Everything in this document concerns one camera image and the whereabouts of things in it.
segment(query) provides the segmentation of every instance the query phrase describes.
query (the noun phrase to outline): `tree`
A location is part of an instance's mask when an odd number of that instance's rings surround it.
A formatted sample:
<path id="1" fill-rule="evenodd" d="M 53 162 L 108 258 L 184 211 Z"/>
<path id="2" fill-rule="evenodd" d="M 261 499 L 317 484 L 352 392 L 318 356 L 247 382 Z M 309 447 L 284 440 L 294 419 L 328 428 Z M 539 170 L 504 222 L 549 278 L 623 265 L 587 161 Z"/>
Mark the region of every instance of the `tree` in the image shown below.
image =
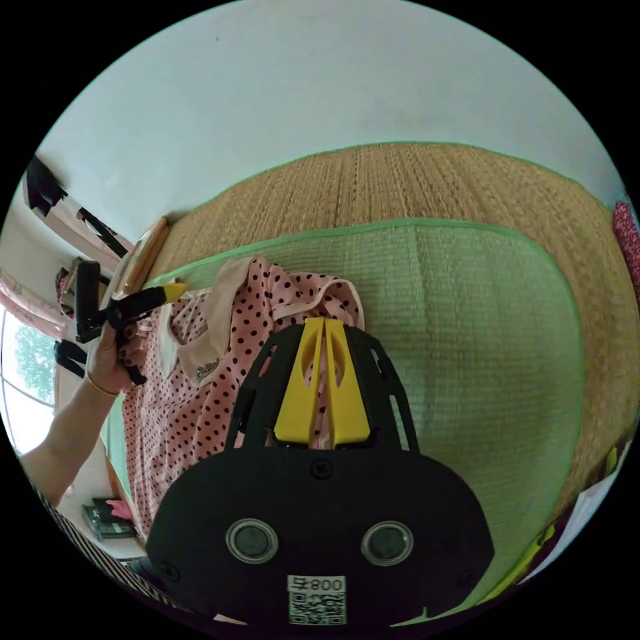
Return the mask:
<path id="1" fill-rule="evenodd" d="M 53 403 L 53 340 L 26 325 L 15 332 L 15 340 L 18 370 L 29 391 L 42 402 Z"/>

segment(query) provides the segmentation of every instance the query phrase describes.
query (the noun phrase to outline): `green woven mat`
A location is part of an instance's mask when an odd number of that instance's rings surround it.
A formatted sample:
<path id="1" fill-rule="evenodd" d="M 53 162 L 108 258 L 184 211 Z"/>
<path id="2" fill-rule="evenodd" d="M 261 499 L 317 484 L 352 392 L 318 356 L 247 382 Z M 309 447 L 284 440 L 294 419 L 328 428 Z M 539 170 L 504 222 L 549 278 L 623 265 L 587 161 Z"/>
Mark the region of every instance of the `green woven mat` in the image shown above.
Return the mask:
<path id="1" fill-rule="evenodd" d="M 129 474 L 127 473 L 127 449 L 125 446 L 125 421 L 122 416 L 122 402 L 124 401 L 124 395 L 120 394 L 116 398 L 105 423 L 102 425 L 100 432 L 100 438 L 105 444 L 107 451 L 107 458 L 111 462 L 111 466 L 115 471 L 118 480 L 122 488 L 127 494 L 130 502 L 133 502 L 131 497 L 131 488 L 129 486 Z"/>
<path id="2" fill-rule="evenodd" d="M 499 227 L 404 219 L 241 247 L 147 286 L 179 275 L 208 287 L 243 255 L 355 284 L 366 330 L 407 390 L 422 453 L 460 474 L 488 519 L 495 558 L 456 611 L 476 604 L 544 526 L 578 436 L 581 335 L 553 260 Z"/>

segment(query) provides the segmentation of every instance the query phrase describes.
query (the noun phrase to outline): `pink curtain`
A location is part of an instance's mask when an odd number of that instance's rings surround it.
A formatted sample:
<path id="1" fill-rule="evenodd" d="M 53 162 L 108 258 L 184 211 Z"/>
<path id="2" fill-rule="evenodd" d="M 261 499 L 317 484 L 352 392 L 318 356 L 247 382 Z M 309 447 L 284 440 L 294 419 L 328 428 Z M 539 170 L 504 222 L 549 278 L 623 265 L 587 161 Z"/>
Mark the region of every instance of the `pink curtain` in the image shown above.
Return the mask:
<path id="1" fill-rule="evenodd" d="M 0 305 L 18 320 L 54 340 L 62 340 L 67 321 L 62 312 L 0 271 Z"/>

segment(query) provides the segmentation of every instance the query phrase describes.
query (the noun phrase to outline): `human arm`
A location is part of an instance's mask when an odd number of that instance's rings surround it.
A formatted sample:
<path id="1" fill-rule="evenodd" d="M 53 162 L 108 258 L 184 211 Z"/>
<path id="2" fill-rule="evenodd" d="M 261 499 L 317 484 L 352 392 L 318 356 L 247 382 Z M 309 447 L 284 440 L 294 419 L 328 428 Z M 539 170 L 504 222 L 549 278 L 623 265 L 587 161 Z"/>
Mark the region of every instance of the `human arm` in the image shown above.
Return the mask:
<path id="1" fill-rule="evenodd" d="M 127 364 L 140 365 L 144 359 L 140 338 L 134 325 L 128 331 L 121 357 Z M 26 474 L 54 506 L 91 454 L 116 397 L 130 386 L 118 358 L 115 330 L 106 323 L 89 352 L 84 380 L 54 417 L 42 444 L 21 457 Z"/>

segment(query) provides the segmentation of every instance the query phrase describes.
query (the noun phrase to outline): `bracelet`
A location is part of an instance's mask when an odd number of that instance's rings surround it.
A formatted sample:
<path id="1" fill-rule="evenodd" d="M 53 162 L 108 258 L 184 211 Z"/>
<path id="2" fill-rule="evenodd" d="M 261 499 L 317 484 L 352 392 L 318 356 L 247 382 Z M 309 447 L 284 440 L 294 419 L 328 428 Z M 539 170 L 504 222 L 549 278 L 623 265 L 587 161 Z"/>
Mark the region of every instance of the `bracelet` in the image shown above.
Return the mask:
<path id="1" fill-rule="evenodd" d="M 97 389 L 101 393 L 104 393 L 104 394 L 108 395 L 111 398 L 117 398 L 120 395 L 119 393 L 114 393 L 112 391 L 107 391 L 106 389 L 103 389 L 99 384 L 96 384 L 96 382 L 93 381 L 93 378 L 91 377 L 91 374 L 88 371 L 85 372 L 85 379 L 87 380 L 87 382 L 89 382 L 89 384 L 94 389 Z"/>

